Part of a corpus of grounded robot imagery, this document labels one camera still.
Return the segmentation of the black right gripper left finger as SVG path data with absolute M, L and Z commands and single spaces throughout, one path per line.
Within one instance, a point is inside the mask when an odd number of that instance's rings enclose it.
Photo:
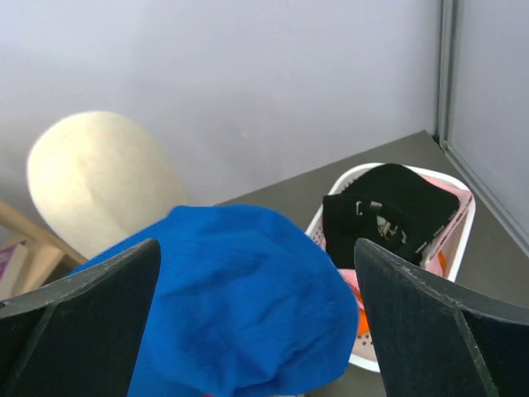
M 1 302 L 3 396 L 125 396 L 160 271 L 160 244 Z

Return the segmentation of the wooden shelf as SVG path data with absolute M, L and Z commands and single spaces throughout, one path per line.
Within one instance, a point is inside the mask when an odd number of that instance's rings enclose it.
M 29 249 L 12 296 L 41 287 L 59 265 L 74 269 L 86 261 L 68 244 L 5 202 L 1 202 L 1 226 L 11 232 L 1 250 L 23 240 L 27 240 Z

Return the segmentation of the beige mannequin head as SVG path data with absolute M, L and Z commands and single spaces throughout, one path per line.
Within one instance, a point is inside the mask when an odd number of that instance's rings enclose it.
M 86 259 L 188 203 L 155 139 L 107 111 L 76 113 L 43 132 L 27 157 L 26 181 L 50 229 Z

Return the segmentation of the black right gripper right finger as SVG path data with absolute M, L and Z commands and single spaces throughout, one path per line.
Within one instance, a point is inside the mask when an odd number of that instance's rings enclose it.
M 528 310 L 433 275 L 367 239 L 355 270 L 388 396 L 526 396 Z

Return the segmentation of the orange cap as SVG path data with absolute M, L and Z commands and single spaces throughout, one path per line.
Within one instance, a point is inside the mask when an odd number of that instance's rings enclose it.
M 429 271 L 434 275 L 443 277 L 446 270 L 446 258 L 444 254 L 440 251 L 439 253 L 435 254 L 431 260 L 422 262 L 421 268 Z M 360 293 L 360 286 L 355 271 L 353 271 L 352 281 L 349 281 L 349 284 L 351 285 L 360 311 L 359 327 L 357 330 L 357 336 L 359 337 L 369 333 L 369 324 L 365 313 L 365 306 Z

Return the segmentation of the blue cap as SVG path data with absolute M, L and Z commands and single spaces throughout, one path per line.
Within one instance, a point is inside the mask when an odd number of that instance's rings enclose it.
M 148 238 L 160 244 L 161 265 L 129 395 L 297 395 L 345 373 L 355 297 L 285 216 L 242 204 L 178 206 L 88 264 Z

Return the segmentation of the light pink cap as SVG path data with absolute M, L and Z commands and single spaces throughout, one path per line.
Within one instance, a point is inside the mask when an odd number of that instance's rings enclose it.
M 364 238 L 422 269 L 450 278 L 445 250 L 458 242 L 473 194 L 407 166 L 383 164 L 342 181 L 322 202 L 326 252 L 356 296 L 360 285 L 353 248 Z

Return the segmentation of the black cap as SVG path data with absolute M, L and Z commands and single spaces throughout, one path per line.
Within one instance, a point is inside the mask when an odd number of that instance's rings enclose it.
M 414 265 L 456 215 L 460 201 L 399 164 L 361 175 L 322 200 L 326 252 L 339 269 L 355 268 L 354 247 L 368 239 Z

